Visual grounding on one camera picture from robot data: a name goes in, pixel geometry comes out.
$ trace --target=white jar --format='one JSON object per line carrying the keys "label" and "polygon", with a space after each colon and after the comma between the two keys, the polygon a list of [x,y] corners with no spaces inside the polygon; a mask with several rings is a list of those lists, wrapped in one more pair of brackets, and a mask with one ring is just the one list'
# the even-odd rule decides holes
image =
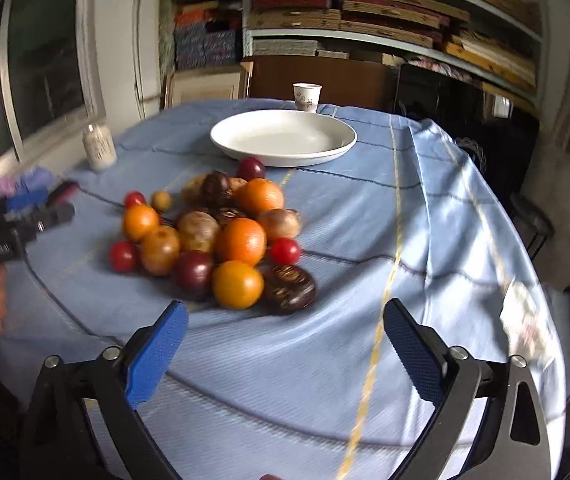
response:
{"label": "white jar", "polygon": [[104,124],[90,124],[83,133],[83,146],[92,171],[103,171],[116,162],[116,150],[110,128]]}

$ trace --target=white plate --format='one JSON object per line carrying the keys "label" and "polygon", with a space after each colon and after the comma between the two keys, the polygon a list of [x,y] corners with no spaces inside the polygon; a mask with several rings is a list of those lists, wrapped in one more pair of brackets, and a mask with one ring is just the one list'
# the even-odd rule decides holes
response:
{"label": "white plate", "polygon": [[295,168],[344,155],[356,143],[356,132],[326,115],[257,110],[220,121],[209,138],[232,158],[255,156],[265,166]]}

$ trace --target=pile of fruit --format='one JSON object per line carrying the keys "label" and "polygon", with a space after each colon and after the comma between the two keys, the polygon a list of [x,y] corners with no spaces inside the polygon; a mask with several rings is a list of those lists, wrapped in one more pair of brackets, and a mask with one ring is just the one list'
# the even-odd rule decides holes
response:
{"label": "pile of fruit", "polygon": [[[123,234],[110,251],[112,269],[142,267],[169,277],[179,297],[203,301],[212,293],[221,306],[245,309],[264,298],[273,312],[288,314],[315,298],[311,275],[296,265],[299,213],[285,209],[281,188],[265,178],[259,160],[242,160],[236,176],[200,174],[181,191],[187,209],[175,222],[162,217],[172,196],[156,191],[149,205],[137,191],[124,200]],[[270,264],[256,269],[268,253]]]}

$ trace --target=window frame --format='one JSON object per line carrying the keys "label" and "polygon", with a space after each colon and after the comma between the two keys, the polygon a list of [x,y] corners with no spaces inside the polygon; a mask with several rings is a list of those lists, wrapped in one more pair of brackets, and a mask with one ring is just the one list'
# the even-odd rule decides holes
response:
{"label": "window frame", "polygon": [[77,133],[91,121],[103,118],[105,109],[98,78],[94,41],[93,0],[76,0],[76,57],[85,106],[52,121],[25,140],[16,121],[9,80],[8,39],[12,0],[4,0],[0,22],[0,82],[3,104],[18,165],[34,162],[61,140]]}

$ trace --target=red ball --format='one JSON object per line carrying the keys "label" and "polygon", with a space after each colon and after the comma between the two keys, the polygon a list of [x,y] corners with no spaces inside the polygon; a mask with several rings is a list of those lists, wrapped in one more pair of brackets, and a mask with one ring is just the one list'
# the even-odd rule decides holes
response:
{"label": "red ball", "polygon": [[248,156],[241,160],[236,176],[244,178],[248,182],[255,178],[265,178],[265,166],[254,156]]}
{"label": "red ball", "polygon": [[172,281],[178,285],[185,300],[204,300],[209,294],[209,282],[214,260],[203,251],[181,253],[172,270]]}
{"label": "red ball", "polygon": [[133,205],[144,204],[145,202],[145,195],[143,195],[140,191],[130,191],[125,195],[125,199],[123,203],[126,208],[130,208]]}
{"label": "red ball", "polygon": [[294,265],[300,258],[300,247],[291,238],[276,238],[271,244],[270,256],[279,265]]}
{"label": "red ball", "polygon": [[116,272],[132,272],[139,263],[136,246],[133,243],[116,242],[110,250],[110,264]]}

